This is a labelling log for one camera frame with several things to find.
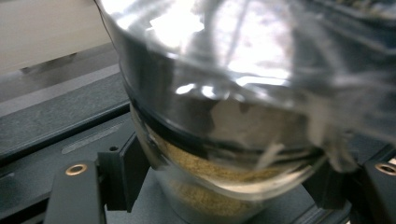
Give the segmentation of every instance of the transparent plastic wrap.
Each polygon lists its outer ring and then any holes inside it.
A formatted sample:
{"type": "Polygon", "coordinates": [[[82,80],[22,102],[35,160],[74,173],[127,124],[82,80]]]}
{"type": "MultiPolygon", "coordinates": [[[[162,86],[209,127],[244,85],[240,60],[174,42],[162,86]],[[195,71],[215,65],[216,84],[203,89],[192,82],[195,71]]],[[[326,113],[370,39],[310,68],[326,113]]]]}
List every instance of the transparent plastic wrap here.
{"type": "Polygon", "coordinates": [[[171,130],[261,151],[258,168],[320,147],[347,172],[345,132],[396,143],[396,34],[314,2],[99,5],[131,99],[171,130]]]}

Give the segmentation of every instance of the brass rivet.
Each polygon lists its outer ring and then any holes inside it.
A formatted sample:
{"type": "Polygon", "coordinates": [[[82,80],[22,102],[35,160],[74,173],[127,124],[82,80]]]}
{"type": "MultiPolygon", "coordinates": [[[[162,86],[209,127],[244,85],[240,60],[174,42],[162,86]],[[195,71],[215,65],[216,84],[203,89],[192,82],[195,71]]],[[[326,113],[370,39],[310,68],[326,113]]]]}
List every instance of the brass rivet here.
{"type": "Polygon", "coordinates": [[[67,175],[79,175],[87,170],[86,164],[76,164],[72,165],[66,170],[67,175]]]}
{"type": "Polygon", "coordinates": [[[378,163],[375,165],[375,168],[379,170],[382,173],[385,173],[387,175],[396,175],[396,168],[394,168],[391,165],[385,164],[385,163],[378,163]]]}

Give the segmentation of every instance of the beige wall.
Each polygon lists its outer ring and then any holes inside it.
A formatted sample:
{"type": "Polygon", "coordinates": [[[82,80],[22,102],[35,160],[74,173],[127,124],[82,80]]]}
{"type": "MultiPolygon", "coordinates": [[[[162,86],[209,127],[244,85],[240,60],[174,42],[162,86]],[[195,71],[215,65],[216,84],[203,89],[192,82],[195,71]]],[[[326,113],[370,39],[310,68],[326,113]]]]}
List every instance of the beige wall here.
{"type": "Polygon", "coordinates": [[[0,0],[0,75],[109,41],[93,0],[0,0]]]}

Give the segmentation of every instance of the brass screw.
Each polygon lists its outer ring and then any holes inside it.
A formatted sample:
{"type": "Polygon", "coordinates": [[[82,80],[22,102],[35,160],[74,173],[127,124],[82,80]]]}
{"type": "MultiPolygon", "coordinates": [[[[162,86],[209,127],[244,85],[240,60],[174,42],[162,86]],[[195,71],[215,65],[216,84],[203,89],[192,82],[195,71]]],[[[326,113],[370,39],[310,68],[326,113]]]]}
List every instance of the brass screw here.
{"type": "Polygon", "coordinates": [[[378,163],[375,165],[375,168],[379,170],[382,173],[385,173],[387,175],[396,175],[396,168],[394,168],[391,165],[385,164],[385,163],[378,163]]]}
{"type": "Polygon", "coordinates": [[[66,170],[67,175],[79,175],[87,170],[86,164],[76,164],[72,165],[66,170]]]}

